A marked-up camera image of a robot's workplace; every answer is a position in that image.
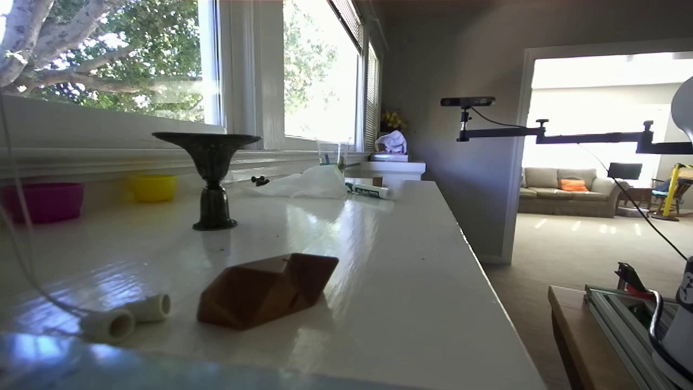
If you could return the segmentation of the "small black clip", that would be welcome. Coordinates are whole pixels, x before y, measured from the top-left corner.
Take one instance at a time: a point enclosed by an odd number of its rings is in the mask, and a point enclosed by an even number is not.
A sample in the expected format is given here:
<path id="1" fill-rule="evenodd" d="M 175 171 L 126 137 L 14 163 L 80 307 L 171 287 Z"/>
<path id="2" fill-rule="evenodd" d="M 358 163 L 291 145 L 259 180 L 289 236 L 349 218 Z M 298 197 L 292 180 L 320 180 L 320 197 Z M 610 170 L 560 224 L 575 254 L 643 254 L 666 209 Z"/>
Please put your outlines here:
<path id="1" fill-rule="evenodd" d="M 265 187 L 265 185 L 268 185 L 270 180 L 268 180 L 267 176 L 252 176 L 252 182 L 254 182 L 255 187 Z"/>

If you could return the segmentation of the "crumpled clear plastic sheet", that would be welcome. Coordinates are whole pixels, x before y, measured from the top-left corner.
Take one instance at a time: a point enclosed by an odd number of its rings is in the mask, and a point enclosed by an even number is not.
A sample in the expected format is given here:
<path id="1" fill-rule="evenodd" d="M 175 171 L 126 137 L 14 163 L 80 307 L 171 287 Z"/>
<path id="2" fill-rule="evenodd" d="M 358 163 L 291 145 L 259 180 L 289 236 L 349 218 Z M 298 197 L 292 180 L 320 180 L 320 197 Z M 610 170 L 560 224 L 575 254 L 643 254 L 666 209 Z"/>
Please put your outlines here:
<path id="1" fill-rule="evenodd" d="M 333 199 L 346 192 L 345 176 L 336 165 L 317 165 L 302 173 L 275 178 L 255 192 L 268 197 L 320 197 Z"/>

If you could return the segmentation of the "green whiteboard marker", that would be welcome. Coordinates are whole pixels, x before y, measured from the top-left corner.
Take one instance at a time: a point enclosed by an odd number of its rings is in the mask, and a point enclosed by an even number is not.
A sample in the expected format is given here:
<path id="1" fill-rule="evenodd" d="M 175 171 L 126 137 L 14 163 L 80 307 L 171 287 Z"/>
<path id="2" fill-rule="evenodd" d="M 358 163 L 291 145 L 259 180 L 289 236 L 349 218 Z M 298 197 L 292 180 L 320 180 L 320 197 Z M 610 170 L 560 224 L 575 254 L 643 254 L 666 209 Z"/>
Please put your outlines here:
<path id="1" fill-rule="evenodd" d="M 373 199 L 387 199 L 390 197 L 390 189 L 385 189 L 385 187 L 373 187 L 373 185 L 364 185 L 358 180 L 346 180 L 345 187 L 346 187 L 346 192 L 356 192 L 356 196 L 364 196 L 364 197 L 373 197 Z"/>

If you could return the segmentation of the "orange cushion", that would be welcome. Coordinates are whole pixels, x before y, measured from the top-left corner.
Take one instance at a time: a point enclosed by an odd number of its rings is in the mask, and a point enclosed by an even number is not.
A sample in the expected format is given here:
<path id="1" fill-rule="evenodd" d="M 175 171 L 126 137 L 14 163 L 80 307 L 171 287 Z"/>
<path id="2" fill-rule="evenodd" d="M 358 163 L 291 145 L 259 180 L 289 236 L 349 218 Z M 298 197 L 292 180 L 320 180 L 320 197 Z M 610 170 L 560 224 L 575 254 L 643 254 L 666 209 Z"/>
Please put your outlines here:
<path id="1" fill-rule="evenodd" d="M 563 178 L 560 180 L 562 190 L 570 190 L 570 192 L 587 192 L 589 187 L 584 180 L 575 180 L 575 178 Z"/>

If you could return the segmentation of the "magenta plastic bowl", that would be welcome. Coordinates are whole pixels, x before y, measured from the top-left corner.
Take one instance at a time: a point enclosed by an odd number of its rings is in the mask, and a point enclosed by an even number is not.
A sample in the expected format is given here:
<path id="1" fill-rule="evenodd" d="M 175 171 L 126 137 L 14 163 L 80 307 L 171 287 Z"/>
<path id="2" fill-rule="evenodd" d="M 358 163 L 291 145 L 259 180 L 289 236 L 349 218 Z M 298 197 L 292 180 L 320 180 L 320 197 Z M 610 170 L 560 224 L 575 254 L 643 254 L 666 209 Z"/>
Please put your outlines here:
<path id="1" fill-rule="evenodd" d="M 24 190 L 7 187 L 2 206 L 15 224 L 30 217 L 34 225 L 79 218 L 82 211 L 85 189 L 79 182 L 43 182 L 26 185 Z"/>

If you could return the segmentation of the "brown wooden polyhedron block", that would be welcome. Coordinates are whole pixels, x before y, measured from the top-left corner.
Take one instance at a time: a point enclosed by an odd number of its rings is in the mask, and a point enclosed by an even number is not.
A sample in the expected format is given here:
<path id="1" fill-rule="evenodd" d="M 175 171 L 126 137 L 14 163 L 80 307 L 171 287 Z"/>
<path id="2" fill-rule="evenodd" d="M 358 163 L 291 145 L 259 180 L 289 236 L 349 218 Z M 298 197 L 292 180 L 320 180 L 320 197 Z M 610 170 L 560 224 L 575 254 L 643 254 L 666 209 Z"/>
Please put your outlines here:
<path id="1" fill-rule="evenodd" d="M 252 329 L 319 304 L 338 261 L 285 254 L 223 269 L 202 293 L 197 320 Z"/>

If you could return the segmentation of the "wooden side table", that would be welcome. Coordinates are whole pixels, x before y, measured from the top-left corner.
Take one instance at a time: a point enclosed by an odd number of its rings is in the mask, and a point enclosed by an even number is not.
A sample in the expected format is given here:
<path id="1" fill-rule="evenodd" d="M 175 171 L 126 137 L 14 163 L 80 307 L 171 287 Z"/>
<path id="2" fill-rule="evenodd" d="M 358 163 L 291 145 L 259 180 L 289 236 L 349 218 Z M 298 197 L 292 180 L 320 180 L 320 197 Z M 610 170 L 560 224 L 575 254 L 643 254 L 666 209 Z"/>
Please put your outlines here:
<path id="1" fill-rule="evenodd" d="M 555 343 L 573 390 L 630 390 L 638 386 L 589 309 L 587 293 L 548 288 Z"/>

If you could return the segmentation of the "yellow plastic bowl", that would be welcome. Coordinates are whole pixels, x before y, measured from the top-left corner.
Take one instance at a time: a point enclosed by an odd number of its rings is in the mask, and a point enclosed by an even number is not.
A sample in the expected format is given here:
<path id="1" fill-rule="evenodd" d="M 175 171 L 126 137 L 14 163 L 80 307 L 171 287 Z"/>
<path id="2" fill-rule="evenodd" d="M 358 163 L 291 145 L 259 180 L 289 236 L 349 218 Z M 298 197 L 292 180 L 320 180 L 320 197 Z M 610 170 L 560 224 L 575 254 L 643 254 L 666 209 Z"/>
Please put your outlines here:
<path id="1" fill-rule="evenodd" d="M 178 190 L 178 180 L 174 176 L 132 176 L 129 189 L 142 204 L 171 201 Z"/>

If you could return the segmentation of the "beige sofa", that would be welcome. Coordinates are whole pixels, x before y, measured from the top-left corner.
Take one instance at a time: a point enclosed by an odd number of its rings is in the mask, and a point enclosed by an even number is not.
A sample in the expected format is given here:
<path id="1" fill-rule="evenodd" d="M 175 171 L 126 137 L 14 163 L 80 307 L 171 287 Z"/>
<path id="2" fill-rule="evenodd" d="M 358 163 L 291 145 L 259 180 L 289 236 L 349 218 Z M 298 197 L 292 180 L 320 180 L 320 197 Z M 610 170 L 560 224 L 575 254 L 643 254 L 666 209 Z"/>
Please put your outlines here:
<path id="1" fill-rule="evenodd" d="M 560 180 L 584 180 L 587 192 L 562 190 Z M 521 182 L 521 212 L 613 217 L 620 189 L 594 170 L 524 167 Z"/>

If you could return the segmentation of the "white folded cloth figure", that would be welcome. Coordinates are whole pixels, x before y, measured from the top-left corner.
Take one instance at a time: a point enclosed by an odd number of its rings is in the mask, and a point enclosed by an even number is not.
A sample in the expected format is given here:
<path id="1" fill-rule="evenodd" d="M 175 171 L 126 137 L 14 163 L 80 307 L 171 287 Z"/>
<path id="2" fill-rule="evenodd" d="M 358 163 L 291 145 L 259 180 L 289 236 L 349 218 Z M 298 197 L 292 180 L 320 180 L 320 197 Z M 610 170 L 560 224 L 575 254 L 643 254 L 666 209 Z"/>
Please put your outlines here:
<path id="1" fill-rule="evenodd" d="M 375 149 L 382 154 L 406 154 L 407 152 L 407 139 L 400 130 L 382 133 L 375 139 Z"/>

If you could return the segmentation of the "dark metal goblet stand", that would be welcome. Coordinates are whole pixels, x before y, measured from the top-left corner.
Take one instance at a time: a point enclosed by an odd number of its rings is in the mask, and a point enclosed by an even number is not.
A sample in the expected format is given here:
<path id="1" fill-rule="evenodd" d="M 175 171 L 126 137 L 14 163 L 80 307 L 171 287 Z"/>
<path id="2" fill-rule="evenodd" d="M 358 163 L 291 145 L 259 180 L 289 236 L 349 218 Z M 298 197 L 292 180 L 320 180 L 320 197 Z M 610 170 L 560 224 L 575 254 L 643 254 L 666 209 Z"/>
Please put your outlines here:
<path id="1" fill-rule="evenodd" d="M 195 229 L 226 229 L 237 221 L 229 217 L 228 192 L 222 180 L 229 171 L 231 157 L 255 144 L 254 134 L 195 134 L 195 133 L 156 133 L 156 139 L 183 148 L 195 163 L 197 173 L 207 182 L 199 197 L 199 221 Z"/>

